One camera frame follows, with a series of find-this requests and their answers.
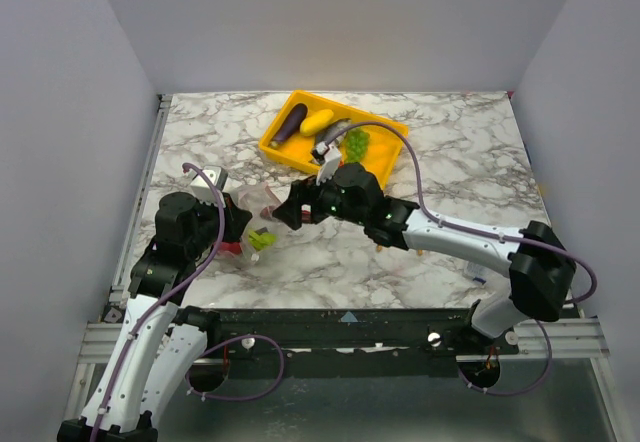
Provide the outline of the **red tomato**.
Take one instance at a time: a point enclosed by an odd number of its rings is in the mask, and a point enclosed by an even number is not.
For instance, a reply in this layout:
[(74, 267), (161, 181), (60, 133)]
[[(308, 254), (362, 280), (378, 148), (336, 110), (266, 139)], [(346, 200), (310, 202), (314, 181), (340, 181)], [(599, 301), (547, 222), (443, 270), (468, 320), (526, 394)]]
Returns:
[(236, 257), (243, 254), (243, 249), (240, 242), (222, 242), (218, 253), (225, 256)]

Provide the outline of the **green celery stalk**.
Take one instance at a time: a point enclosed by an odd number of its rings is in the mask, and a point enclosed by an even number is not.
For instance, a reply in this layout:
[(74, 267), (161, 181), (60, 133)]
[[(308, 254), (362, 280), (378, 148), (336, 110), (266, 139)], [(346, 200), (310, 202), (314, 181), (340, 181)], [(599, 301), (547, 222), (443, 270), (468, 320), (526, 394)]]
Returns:
[(276, 241), (277, 236), (266, 229), (250, 230), (248, 232), (248, 242), (257, 252), (273, 246)]

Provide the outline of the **clear zip top bag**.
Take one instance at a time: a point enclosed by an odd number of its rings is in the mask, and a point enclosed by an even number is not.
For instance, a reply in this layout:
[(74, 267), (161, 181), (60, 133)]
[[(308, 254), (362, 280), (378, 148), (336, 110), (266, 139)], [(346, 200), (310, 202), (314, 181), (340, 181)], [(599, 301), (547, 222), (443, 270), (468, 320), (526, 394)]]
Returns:
[[(276, 245), (282, 241), (285, 233), (285, 226), (281, 226), (280, 222), (267, 221), (260, 217), (260, 211), (267, 206), (276, 206), (281, 204), (279, 198), (271, 190), (266, 183), (260, 183), (254, 186), (241, 186), (231, 191), (231, 198), (242, 209), (246, 209), (252, 213), (252, 219), (246, 227), (244, 234), (240, 239), (242, 245), (243, 254), (240, 256), (225, 256), (219, 254), (224, 258), (235, 261), (237, 264), (254, 265), (260, 261), (265, 255), (272, 252)], [(260, 252), (255, 251), (248, 242), (248, 232), (250, 230), (266, 229), (269, 232), (277, 236), (276, 243)]]

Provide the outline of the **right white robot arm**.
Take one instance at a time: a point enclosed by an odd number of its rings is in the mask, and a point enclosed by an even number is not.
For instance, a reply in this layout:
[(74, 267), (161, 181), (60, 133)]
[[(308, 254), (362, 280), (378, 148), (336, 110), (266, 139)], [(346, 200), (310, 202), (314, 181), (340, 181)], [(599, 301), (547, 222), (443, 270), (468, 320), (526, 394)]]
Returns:
[(505, 287), (472, 305), (460, 341), (480, 354), (510, 327), (528, 319), (555, 322), (576, 265), (553, 230), (532, 221), (524, 229), (484, 226), (453, 219), (438, 222), (411, 201), (384, 194), (376, 177), (359, 163), (338, 168), (319, 182), (292, 183), (274, 217), (293, 230), (328, 217), (359, 225), (377, 245), (442, 253), (507, 278)]

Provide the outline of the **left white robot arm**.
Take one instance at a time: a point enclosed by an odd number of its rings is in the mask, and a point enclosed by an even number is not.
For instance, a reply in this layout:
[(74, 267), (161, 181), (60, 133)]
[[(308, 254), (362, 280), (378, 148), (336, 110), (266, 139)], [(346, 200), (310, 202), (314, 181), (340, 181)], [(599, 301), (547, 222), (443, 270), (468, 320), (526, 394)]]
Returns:
[(174, 192), (159, 202), (155, 236), (131, 270), (129, 299), (106, 369), (60, 441), (155, 441), (163, 413), (196, 357), (222, 342), (220, 318), (182, 307), (184, 281), (222, 243), (241, 239), (252, 215), (222, 193), (201, 201)]

